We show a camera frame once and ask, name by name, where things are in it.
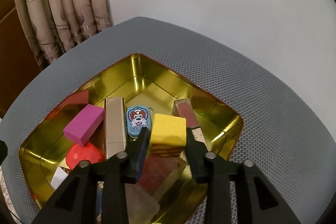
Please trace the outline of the pink rectangular block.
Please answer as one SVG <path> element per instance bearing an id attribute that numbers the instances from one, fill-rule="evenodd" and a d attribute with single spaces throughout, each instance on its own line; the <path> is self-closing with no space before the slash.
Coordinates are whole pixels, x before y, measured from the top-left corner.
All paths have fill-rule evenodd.
<path id="1" fill-rule="evenodd" d="M 84 146 L 104 120 L 104 108 L 87 105 L 63 129 L 64 136 Z"/>

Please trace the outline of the red rectangular block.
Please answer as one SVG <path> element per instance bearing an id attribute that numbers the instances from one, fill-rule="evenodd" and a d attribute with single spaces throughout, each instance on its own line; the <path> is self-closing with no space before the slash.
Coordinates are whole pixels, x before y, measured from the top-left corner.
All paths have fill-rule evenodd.
<path id="1" fill-rule="evenodd" d="M 144 162 L 142 175 L 138 179 L 139 186 L 151 196 L 157 195 L 162 186 L 165 193 L 179 178 L 186 167 L 180 157 L 161 157 L 149 155 Z"/>

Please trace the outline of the brown wooden door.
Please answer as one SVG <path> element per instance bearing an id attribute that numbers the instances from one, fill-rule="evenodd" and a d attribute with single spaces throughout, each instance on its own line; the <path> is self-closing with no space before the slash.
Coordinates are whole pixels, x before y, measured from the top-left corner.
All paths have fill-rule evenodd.
<path id="1" fill-rule="evenodd" d="M 41 68 L 23 32 L 14 0 L 1 0 L 0 28 L 0 108 L 3 118 Z"/>

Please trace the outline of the dark red lipstick case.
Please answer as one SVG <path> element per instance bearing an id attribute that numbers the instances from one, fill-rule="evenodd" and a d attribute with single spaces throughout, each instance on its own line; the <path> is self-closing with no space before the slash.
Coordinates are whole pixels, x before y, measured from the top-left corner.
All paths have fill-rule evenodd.
<path id="1" fill-rule="evenodd" d="M 172 114 L 176 117 L 185 118 L 187 127 L 191 128 L 192 130 L 200 127 L 200 124 L 194 113 L 194 109 L 188 98 L 175 100 Z"/>

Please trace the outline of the beige patterned curtain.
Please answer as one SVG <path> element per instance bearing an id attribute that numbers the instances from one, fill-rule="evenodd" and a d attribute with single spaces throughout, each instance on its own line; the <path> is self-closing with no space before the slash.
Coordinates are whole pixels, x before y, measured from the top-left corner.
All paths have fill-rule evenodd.
<path id="1" fill-rule="evenodd" d="M 106 0 L 14 0 L 23 32 L 41 69 L 113 26 Z"/>

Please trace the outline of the red rounded block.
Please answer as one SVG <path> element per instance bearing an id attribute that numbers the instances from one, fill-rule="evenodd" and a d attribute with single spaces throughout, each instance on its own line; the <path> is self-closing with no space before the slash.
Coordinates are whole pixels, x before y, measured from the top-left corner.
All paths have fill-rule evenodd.
<path id="1" fill-rule="evenodd" d="M 84 146 L 73 144 L 66 155 L 66 164 L 70 170 L 73 170 L 82 160 L 88 160 L 91 164 L 94 164 L 104 161 L 105 156 L 90 142 Z"/>

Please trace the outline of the gold tin box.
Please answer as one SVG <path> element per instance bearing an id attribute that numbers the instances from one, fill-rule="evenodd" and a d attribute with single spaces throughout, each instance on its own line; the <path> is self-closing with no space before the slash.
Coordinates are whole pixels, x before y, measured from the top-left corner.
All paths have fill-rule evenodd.
<path id="1" fill-rule="evenodd" d="M 150 57 L 129 55 L 79 85 L 75 91 L 52 110 L 30 133 L 19 149 L 19 162 L 37 212 L 54 193 L 52 177 L 74 142 L 63 129 L 87 104 L 104 107 L 109 97 L 122 97 L 125 110 L 143 105 L 154 113 L 171 115 L 176 100 L 189 99 L 200 124 L 207 147 L 225 160 L 230 158 L 243 129 L 239 113 L 219 98 Z M 185 223 L 205 200 L 206 184 L 197 184 L 187 164 L 185 152 L 178 158 L 179 176 L 171 184 L 153 192 L 160 210 L 150 223 Z"/>

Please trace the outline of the beige ribbed case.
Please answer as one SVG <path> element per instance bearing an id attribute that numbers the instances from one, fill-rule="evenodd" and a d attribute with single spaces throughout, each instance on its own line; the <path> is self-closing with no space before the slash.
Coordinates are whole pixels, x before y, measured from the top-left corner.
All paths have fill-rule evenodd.
<path id="1" fill-rule="evenodd" d="M 105 158 L 108 160 L 126 148 L 125 101 L 122 97 L 106 98 L 104 108 L 104 149 Z"/>

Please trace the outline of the clear plastic container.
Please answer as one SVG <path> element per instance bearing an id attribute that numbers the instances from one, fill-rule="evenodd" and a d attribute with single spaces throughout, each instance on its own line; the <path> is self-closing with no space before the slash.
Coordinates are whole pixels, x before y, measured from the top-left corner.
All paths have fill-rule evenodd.
<path id="1" fill-rule="evenodd" d="M 159 203 L 138 184 L 125 184 L 129 223 L 151 223 L 159 212 Z"/>

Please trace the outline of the yellow cube block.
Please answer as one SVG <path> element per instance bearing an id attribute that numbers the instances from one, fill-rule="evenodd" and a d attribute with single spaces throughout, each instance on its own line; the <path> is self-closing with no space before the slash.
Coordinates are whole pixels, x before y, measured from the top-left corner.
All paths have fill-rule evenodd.
<path id="1" fill-rule="evenodd" d="M 156 113 L 150 135 L 151 155 L 179 157 L 186 146 L 186 119 Z"/>

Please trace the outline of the white block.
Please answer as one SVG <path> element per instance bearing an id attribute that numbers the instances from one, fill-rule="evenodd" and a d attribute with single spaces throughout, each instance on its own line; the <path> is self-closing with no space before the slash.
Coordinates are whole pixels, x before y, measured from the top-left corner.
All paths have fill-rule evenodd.
<path id="1" fill-rule="evenodd" d="M 68 173 L 61 167 L 57 167 L 54 175 L 52 176 L 51 186 L 55 190 L 62 184 L 62 182 L 68 177 Z"/>

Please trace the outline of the olive small block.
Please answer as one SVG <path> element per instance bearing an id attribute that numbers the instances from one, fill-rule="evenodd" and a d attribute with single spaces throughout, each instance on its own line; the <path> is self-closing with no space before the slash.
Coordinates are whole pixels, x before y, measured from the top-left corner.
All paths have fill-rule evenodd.
<path id="1" fill-rule="evenodd" d="M 194 139 L 196 141 L 202 142 L 206 146 L 207 151 L 210 151 L 205 136 L 203 135 L 202 129 L 200 127 L 197 127 L 193 128 L 191 131 L 193 133 Z"/>

